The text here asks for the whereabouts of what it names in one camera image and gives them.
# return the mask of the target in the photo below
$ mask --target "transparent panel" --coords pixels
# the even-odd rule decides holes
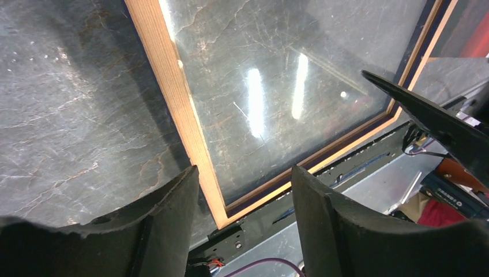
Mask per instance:
[[[386,111],[359,72],[394,78],[425,3],[161,0],[226,204]]]

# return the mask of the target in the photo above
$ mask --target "red object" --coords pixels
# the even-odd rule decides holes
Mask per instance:
[[[466,218],[459,214],[454,208],[431,199],[428,204],[426,204],[417,223],[432,227],[442,227],[464,220],[466,220]]]
[[[465,45],[460,57],[480,58],[489,54],[489,13],[480,22],[477,29]]]

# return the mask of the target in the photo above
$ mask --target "marble pattern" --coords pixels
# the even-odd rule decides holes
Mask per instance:
[[[385,111],[425,1],[160,1],[226,204]]]
[[[0,3],[0,214],[87,223],[190,165],[123,2]],[[193,244],[215,230],[202,194]]]

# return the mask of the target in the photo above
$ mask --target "wire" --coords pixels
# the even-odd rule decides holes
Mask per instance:
[[[242,272],[245,272],[247,271],[248,269],[250,268],[253,268],[259,264],[264,264],[264,263],[282,263],[282,264],[286,264],[288,265],[289,267],[291,267],[295,272],[297,272],[297,274],[299,274],[299,277],[306,277],[305,274],[297,267],[297,265],[291,263],[290,261],[288,260],[285,260],[285,259],[281,259],[281,258],[265,258],[265,259],[261,259],[261,260],[258,260],[258,261],[254,261],[252,262],[251,264],[248,264],[248,265],[245,265],[244,267],[226,275],[225,277],[233,277],[233,276],[236,276]]]

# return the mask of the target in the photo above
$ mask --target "brown object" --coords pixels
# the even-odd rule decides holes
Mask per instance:
[[[225,205],[223,195],[216,178],[213,163],[210,159],[208,147],[204,139],[202,127],[200,125],[198,115],[195,112],[192,95],[185,78],[185,73],[179,64],[181,63],[179,54],[168,32],[167,24],[165,23],[163,15],[164,13],[161,10],[159,1],[125,1],[190,161],[192,164],[196,164],[198,166],[200,172],[200,185],[207,203],[209,204],[210,211],[214,217],[214,220],[216,221],[217,227],[222,229],[230,223],[245,216],[252,210],[258,208],[260,205],[265,204],[267,201],[276,197],[283,191],[289,189],[291,184],[290,182],[287,182],[276,190],[268,193],[266,196],[259,198],[257,201],[254,200],[259,193],[263,193],[266,189],[276,185],[284,178],[289,177],[290,170],[276,176],[253,192],[243,196],[241,199],[236,200],[229,206]],[[415,75],[412,81],[409,83],[409,89],[413,88],[417,78],[419,77],[421,69],[424,64],[426,64],[429,53],[433,48],[434,42],[436,42],[441,30],[445,26],[445,18],[448,18],[456,2],[456,0],[452,1],[446,14],[444,15],[426,54],[422,58],[419,67],[416,68]],[[419,55],[421,42],[426,38],[427,31],[430,28],[433,19],[437,15],[441,3],[442,0],[436,1],[422,30],[422,34],[420,35],[420,38],[413,49],[412,55],[407,63],[406,70],[401,76],[400,84],[405,84],[407,75],[411,71],[411,67],[414,64],[414,60]],[[300,162],[299,165],[308,166],[309,172],[311,173],[318,171],[395,122],[400,113],[401,109],[394,108],[394,101],[392,100],[388,109],[384,113],[311,155],[307,159]],[[380,126],[369,132],[366,131],[369,126],[379,121],[383,121]],[[332,154],[327,156],[327,158],[321,158],[328,153]],[[231,216],[228,215],[230,210],[236,210],[242,204],[244,204],[246,207],[239,209]]]
[[[454,159],[444,159],[437,167],[436,172],[452,183],[467,186],[479,192],[489,192],[474,176],[470,175]]]

